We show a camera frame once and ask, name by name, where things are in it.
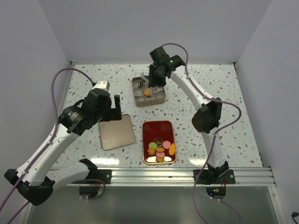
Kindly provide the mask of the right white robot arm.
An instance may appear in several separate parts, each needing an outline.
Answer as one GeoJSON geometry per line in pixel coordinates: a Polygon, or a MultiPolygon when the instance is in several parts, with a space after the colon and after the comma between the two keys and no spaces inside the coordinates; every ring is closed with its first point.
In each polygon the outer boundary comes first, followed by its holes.
{"type": "Polygon", "coordinates": [[[149,86],[164,87],[171,79],[184,91],[192,102],[196,113],[192,118],[193,127],[202,135],[208,154],[205,166],[198,176],[198,183],[217,184],[229,170],[228,162],[216,134],[220,125],[222,102],[214,98],[196,82],[187,68],[187,61],[180,56],[169,56],[163,47],[150,52],[153,63],[149,66],[149,86]]]}

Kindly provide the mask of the orange round cookie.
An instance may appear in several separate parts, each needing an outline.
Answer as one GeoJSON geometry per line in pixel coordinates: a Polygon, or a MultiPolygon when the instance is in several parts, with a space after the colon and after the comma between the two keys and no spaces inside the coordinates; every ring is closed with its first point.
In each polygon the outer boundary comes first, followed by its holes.
{"type": "Polygon", "coordinates": [[[149,97],[149,96],[151,96],[151,92],[149,90],[144,90],[143,95],[146,97],[149,97]]]}

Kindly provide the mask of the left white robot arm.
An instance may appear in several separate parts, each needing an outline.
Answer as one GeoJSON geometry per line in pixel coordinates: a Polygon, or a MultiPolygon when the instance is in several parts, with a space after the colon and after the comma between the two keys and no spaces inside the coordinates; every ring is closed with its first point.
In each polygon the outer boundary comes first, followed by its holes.
{"type": "Polygon", "coordinates": [[[19,168],[9,169],[4,177],[34,206],[44,203],[54,190],[73,182],[92,183],[97,178],[97,166],[81,159],[73,166],[53,174],[50,169],[60,155],[86,130],[98,122],[121,120],[121,97],[113,99],[103,89],[92,89],[74,105],[66,107],[58,123],[44,143],[19,168]]]}

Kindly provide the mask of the green round cookie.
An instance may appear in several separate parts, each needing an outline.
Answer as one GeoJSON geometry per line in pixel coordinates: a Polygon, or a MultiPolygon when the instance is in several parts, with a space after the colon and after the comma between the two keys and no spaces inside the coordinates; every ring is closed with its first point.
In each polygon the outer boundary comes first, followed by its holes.
{"type": "Polygon", "coordinates": [[[149,148],[156,149],[157,144],[155,142],[151,142],[151,143],[149,143],[149,148]]]}

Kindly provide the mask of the metal tongs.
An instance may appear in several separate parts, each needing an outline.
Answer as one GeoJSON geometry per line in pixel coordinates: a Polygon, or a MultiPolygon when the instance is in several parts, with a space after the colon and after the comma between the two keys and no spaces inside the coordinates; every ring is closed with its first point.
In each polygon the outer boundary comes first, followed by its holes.
{"type": "Polygon", "coordinates": [[[150,87],[149,78],[144,73],[141,73],[139,81],[143,82],[143,88],[142,88],[142,90],[151,89],[151,90],[153,90],[153,92],[157,92],[158,86],[150,87]]]}

